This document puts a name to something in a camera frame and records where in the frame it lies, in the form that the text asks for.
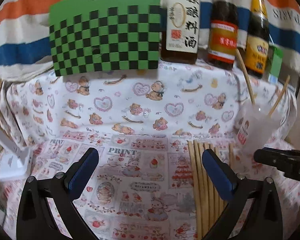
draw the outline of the green checkerboard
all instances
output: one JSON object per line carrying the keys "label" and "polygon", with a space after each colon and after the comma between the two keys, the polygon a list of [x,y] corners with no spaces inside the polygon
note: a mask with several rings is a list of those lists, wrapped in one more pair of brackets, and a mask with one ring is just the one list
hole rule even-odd
{"label": "green checkerboard", "polygon": [[160,0],[63,0],[50,10],[57,76],[156,69]]}

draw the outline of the blue gripper pad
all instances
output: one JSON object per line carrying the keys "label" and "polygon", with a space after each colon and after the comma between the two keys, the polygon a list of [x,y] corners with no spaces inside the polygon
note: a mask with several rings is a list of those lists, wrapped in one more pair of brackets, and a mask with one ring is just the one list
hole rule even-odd
{"label": "blue gripper pad", "polygon": [[223,163],[211,149],[202,153],[202,164],[219,196],[225,201],[232,200],[237,177],[228,164]]}
{"label": "blue gripper pad", "polygon": [[71,200],[78,199],[99,163],[99,153],[89,148],[81,159],[66,172],[65,186]]}

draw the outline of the plastic cup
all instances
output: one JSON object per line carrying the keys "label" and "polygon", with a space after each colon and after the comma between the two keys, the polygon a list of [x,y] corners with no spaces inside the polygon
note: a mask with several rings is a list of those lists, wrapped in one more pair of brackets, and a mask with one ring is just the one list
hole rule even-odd
{"label": "plastic cup", "polygon": [[282,117],[276,110],[268,116],[270,109],[271,106],[252,105],[247,101],[238,112],[235,119],[235,126],[239,127],[236,140],[243,153],[253,154],[262,148],[280,127]]}

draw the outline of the striped fabric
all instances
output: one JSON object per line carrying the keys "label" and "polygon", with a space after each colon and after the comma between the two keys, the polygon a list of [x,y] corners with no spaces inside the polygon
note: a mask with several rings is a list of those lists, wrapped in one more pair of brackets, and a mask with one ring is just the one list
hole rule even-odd
{"label": "striped fabric", "polygon": [[[52,67],[49,7],[60,0],[5,0],[0,6],[0,78],[25,80]],[[201,0],[200,47],[209,38],[213,0]],[[235,0],[238,46],[245,49],[251,0]],[[284,64],[300,75],[300,7],[295,0],[266,0],[270,33],[284,51]]]}

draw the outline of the soy sauce bottle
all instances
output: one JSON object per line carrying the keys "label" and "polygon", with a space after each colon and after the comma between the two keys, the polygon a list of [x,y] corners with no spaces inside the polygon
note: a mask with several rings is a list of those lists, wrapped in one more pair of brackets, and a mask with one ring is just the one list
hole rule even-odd
{"label": "soy sauce bottle", "polygon": [[233,0],[214,0],[210,22],[208,62],[232,70],[238,35],[238,12]]}
{"label": "soy sauce bottle", "polygon": [[195,64],[200,30],[200,0],[163,0],[167,29],[162,31],[164,61]]}
{"label": "soy sauce bottle", "polygon": [[248,74],[261,78],[269,50],[269,21],[264,0],[251,0],[247,48],[244,64]]}

